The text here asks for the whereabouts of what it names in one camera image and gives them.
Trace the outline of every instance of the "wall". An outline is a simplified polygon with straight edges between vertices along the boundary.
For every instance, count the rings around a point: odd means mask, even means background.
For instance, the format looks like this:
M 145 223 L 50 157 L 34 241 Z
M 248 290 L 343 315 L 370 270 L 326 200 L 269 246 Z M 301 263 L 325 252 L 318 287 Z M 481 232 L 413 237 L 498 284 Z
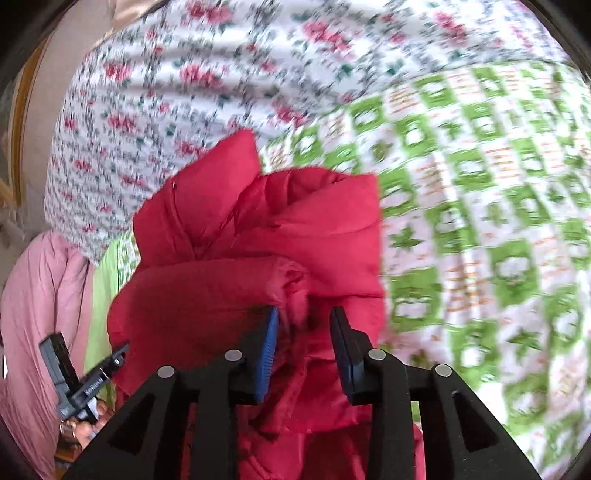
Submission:
M 31 91 L 22 135 L 22 219 L 29 232 L 45 230 L 43 192 L 51 139 L 70 80 L 84 55 L 111 26 L 107 0 L 79 0 L 50 37 Z

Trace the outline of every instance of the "metal rivet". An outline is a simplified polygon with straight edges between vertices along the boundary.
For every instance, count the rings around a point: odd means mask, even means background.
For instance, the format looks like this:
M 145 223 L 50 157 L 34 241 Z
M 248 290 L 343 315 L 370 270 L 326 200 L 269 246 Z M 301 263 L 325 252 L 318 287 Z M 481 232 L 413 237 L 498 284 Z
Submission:
M 223 356 L 229 362 L 238 362 L 242 358 L 242 352 L 240 350 L 228 350 Z
M 449 377 L 452 372 L 452 368 L 446 364 L 439 364 L 435 367 L 435 373 L 437 375 L 441 375 L 442 377 Z
M 164 365 L 158 369 L 158 376 L 160 378 L 170 378 L 174 375 L 174 368 L 170 365 Z
M 369 351 L 368 355 L 372 360 L 383 360 L 384 358 L 386 358 L 386 352 L 379 348 L 372 348 Z

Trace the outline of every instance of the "green and white checkered sheet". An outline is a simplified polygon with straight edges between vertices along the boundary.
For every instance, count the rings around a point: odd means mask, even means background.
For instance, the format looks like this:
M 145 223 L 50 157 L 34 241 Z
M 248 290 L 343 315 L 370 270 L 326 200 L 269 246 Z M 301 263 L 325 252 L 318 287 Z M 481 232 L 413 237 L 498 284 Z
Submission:
M 450 364 L 544 479 L 591 432 L 590 103 L 563 64 L 487 64 L 367 96 L 261 150 L 266 172 L 378 175 L 382 347 Z

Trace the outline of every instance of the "triangular cutout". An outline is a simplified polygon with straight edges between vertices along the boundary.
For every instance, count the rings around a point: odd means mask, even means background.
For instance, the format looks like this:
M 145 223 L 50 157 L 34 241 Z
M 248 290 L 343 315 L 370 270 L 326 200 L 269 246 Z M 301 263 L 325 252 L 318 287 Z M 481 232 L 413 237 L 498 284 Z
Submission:
M 453 394 L 453 402 L 456 406 L 457 418 L 460 420 L 464 445 L 468 452 L 484 450 L 498 442 L 495 432 L 478 415 L 464 395 L 460 392 L 455 392 Z
M 109 444 L 124 452 L 137 455 L 144 444 L 144 436 L 148 429 L 150 414 L 155 401 L 154 394 L 146 395 L 113 434 Z

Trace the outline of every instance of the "folded jacket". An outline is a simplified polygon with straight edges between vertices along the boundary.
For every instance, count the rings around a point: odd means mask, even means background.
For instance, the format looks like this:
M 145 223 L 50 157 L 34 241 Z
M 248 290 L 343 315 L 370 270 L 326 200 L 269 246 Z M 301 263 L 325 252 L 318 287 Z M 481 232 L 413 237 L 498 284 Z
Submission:
M 164 364 L 205 365 L 277 306 L 269 393 L 238 412 L 241 478 L 360 478 L 371 410 L 342 393 L 329 314 L 342 305 L 374 343 L 383 327 L 378 186 L 321 168 L 260 169 L 252 134 L 238 132 L 135 215 L 142 260 L 108 316 L 111 344 L 129 342 L 115 380 L 132 394 Z

